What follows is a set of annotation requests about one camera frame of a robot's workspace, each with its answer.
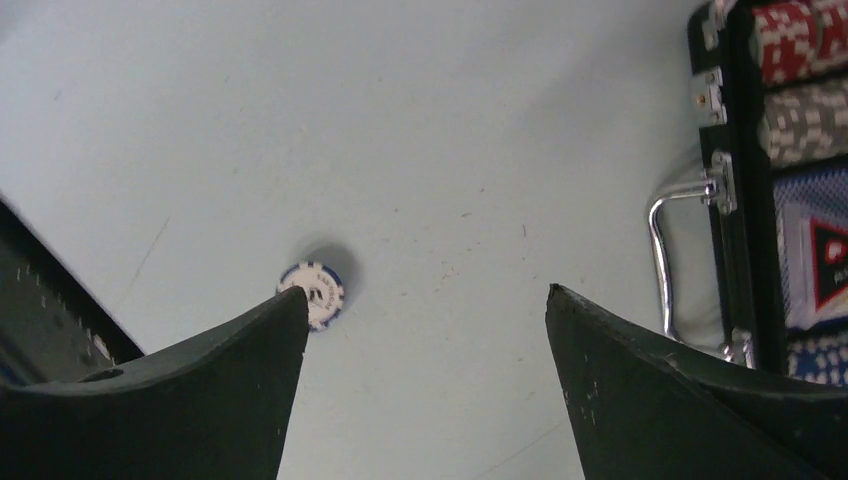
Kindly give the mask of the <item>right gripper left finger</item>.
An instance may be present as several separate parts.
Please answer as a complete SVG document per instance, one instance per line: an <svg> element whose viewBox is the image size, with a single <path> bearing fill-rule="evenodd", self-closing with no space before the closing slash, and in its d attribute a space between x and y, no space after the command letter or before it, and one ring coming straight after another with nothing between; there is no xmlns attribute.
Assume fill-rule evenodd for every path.
<svg viewBox="0 0 848 480"><path fill-rule="evenodd" d="M76 382L1 391L5 479L273 479L309 335L292 287Z"/></svg>

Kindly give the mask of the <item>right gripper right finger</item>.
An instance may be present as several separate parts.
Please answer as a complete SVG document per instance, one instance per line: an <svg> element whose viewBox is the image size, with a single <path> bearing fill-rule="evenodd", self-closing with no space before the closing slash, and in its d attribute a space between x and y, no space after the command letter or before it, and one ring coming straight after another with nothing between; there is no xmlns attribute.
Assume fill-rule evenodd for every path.
<svg viewBox="0 0 848 480"><path fill-rule="evenodd" d="M843 479L847 392L737 366L562 286L545 323L588 479Z"/></svg>

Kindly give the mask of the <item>white poker chip front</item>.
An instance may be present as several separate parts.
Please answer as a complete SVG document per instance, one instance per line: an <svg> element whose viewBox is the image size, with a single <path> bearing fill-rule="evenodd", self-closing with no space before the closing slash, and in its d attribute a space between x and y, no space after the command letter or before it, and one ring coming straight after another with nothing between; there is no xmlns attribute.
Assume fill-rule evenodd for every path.
<svg viewBox="0 0 848 480"><path fill-rule="evenodd" d="M345 303L346 292L341 277L330 267L317 261L302 261L288 268L280 277L276 292L300 287L308 303L308 324L313 332L327 329Z"/></svg>

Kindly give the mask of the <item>black poker set case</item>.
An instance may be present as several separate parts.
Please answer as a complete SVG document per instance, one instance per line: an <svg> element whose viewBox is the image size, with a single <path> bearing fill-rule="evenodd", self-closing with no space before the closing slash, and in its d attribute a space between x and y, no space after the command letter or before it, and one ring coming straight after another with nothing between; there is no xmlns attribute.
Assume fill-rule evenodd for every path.
<svg viewBox="0 0 848 480"><path fill-rule="evenodd" d="M660 212L675 200L697 199L709 211L722 337L704 352L724 361L788 376L788 344L847 332L847 321L807 331L785 326L778 253L775 182L807 170L845 167L847 153L773 169L757 128L769 94L828 80L847 80L847 66L828 74L766 87L752 59L752 9L783 1L706 1L687 24L690 99L697 118L700 176L668 183L649 204L647 224L664 334L679 340L671 268Z"/></svg>

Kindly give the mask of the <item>all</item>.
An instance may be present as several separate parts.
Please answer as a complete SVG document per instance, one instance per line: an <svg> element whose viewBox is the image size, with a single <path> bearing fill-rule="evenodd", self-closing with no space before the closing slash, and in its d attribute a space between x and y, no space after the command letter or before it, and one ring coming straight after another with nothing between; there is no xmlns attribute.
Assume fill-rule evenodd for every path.
<svg viewBox="0 0 848 480"><path fill-rule="evenodd" d="M810 235L814 305L821 311L847 290L847 230L811 219Z"/></svg>

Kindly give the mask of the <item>blue playing card deck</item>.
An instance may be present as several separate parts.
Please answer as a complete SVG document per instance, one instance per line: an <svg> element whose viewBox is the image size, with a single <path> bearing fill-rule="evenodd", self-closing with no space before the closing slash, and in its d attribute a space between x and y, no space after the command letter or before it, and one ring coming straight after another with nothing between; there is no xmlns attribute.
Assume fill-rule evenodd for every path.
<svg viewBox="0 0 848 480"><path fill-rule="evenodd" d="M847 230L847 169L807 170L774 184L785 326L807 331L847 321L847 290L821 311L814 305L810 220Z"/></svg>

